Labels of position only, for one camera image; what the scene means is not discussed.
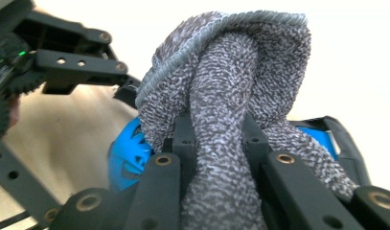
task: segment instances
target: wooden floor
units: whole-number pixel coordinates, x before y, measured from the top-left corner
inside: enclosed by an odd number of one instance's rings
[[[105,6],[87,0],[35,2],[55,16],[109,31],[118,58],[139,80],[150,68],[155,48],[191,15],[211,10],[307,13],[311,57],[289,118],[337,118],[355,138],[373,183],[390,190],[390,6],[251,0],[235,5],[138,1],[126,7],[116,0],[105,1]],[[21,120],[4,142],[60,202],[85,188],[108,184],[110,143],[137,115],[112,99],[113,94],[113,87],[81,85],[70,96],[41,95],[38,90],[22,97]],[[21,210],[0,188],[0,220]]]

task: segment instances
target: blue object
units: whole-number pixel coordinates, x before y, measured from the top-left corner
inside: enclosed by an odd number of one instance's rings
[[[132,119],[110,147],[108,177],[110,188],[120,192],[136,182],[152,154],[138,117]]]
[[[334,160],[337,160],[337,153],[335,152],[333,141],[329,132],[302,126],[299,126],[298,128],[314,138],[318,143],[320,143],[320,145],[327,149]]]

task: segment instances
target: gray cloth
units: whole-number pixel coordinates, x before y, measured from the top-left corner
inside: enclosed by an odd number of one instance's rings
[[[197,173],[183,199],[184,229],[263,229],[264,219],[241,147],[250,113],[274,150],[301,156],[331,190],[356,185],[328,152],[286,119],[310,55],[303,14],[208,12],[180,24],[156,50],[136,104],[156,152],[189,109]]]

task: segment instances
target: gray towel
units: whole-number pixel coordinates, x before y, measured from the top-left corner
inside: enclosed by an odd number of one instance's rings
[[[207,12],[181,23],[156,50],[136,104],[156,152],[173,137],[176,116],[191,112],[197,173],[182,203],[184,229],[264,228],[241,147],[245,113],[274,150],[301,156],[329,189],[352,195],[356,185],[343,169],[286,119],[309,55],[305,16],[274,11]]]

